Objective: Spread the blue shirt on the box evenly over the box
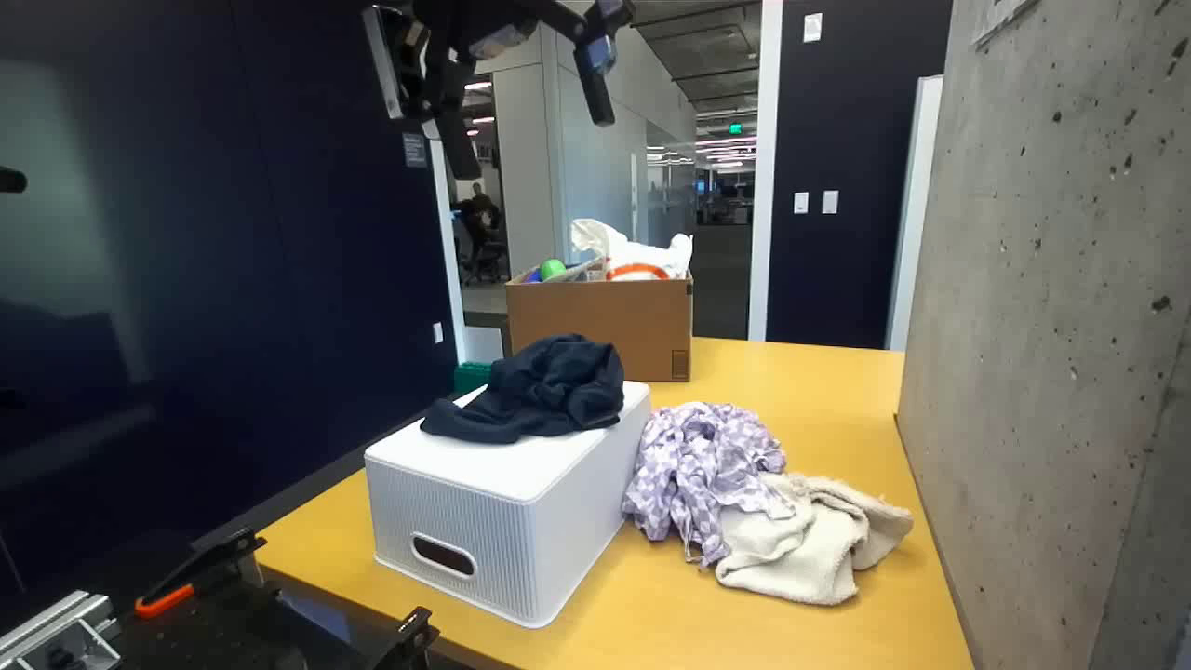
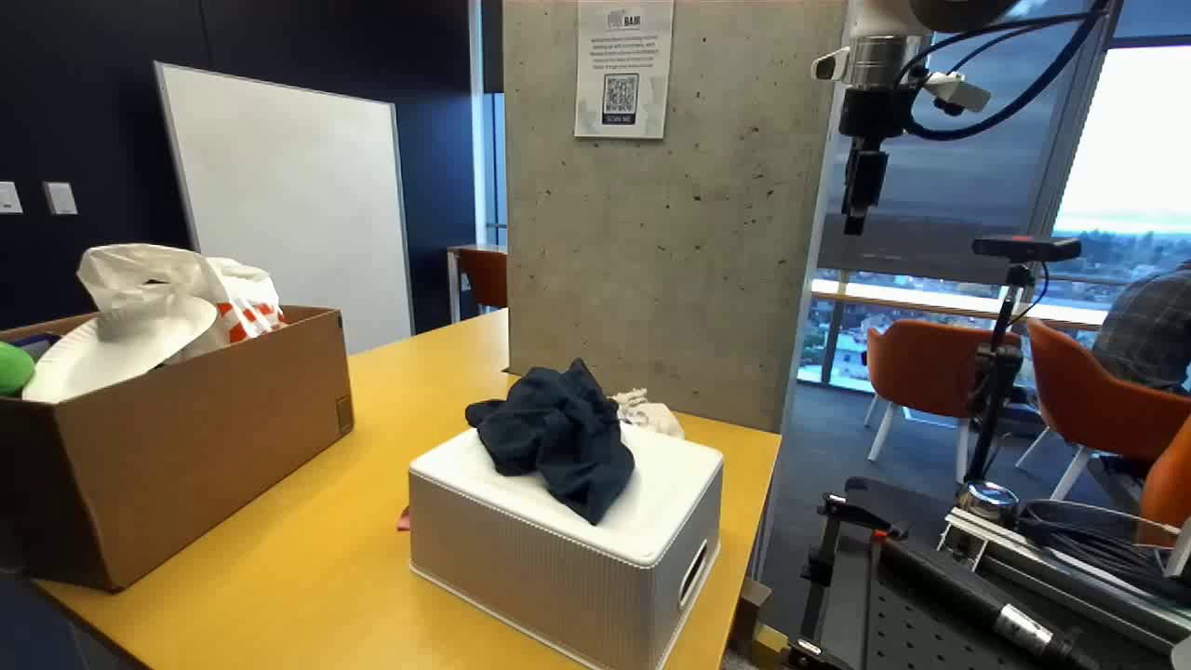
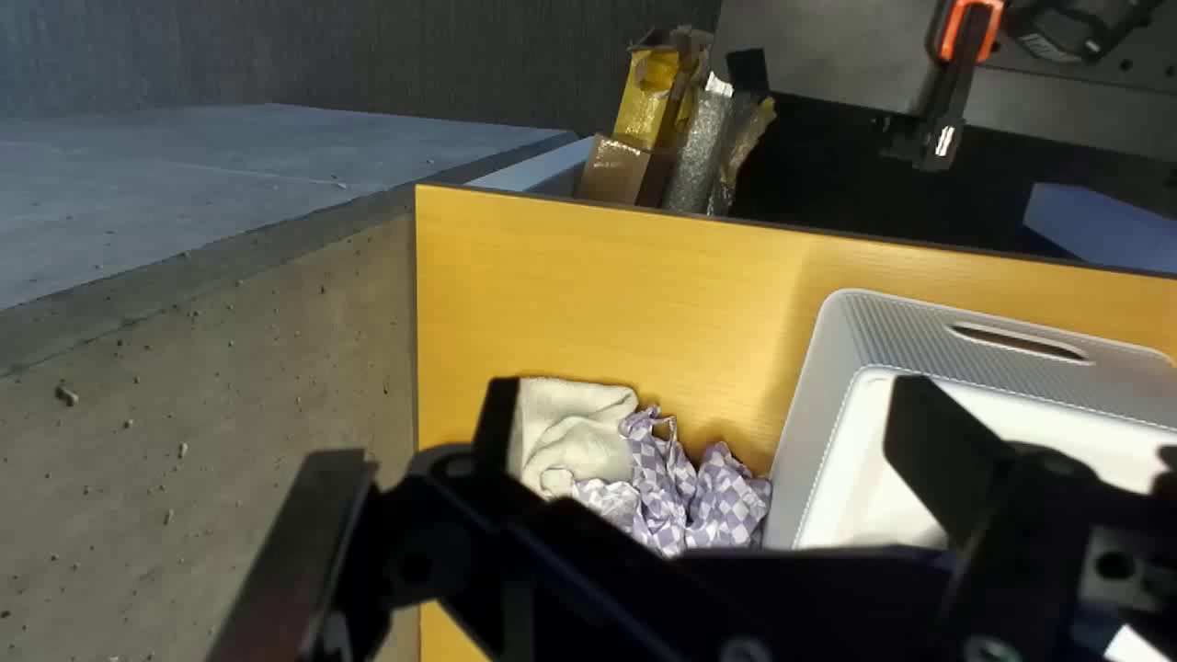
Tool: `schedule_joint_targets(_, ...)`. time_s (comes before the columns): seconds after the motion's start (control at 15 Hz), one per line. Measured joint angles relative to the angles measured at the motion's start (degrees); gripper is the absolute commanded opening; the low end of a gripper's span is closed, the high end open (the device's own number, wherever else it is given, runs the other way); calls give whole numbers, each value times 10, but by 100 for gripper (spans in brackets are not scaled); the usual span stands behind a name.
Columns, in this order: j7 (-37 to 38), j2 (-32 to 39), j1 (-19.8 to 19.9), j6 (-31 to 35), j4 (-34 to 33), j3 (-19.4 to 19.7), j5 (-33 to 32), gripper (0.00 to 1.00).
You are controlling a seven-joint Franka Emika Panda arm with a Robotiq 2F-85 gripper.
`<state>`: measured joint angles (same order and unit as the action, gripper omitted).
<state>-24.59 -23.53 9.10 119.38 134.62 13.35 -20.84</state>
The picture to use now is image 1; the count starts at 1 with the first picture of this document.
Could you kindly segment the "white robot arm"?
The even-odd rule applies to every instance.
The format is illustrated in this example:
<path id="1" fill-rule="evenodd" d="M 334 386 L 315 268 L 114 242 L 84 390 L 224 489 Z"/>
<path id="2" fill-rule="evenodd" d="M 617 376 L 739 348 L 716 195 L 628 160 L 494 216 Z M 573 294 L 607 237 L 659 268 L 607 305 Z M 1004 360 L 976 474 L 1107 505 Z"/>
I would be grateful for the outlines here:
<path id="1" fill-rule="evenodd" d="M 636 14 L 634 0 L 592 0 L 583 11 L 562 0 L 370 0 L 360 9 L 383 113 L 394 122 L 432 127 L 455 179 L 478 179 L 479 165 L 464 130 L 464 86 L 479 60 L 551 28 L 573 46 L 583 106 L 595 127 L 615 122 L 607 75 L 617 63 L 615 32 Z"/>

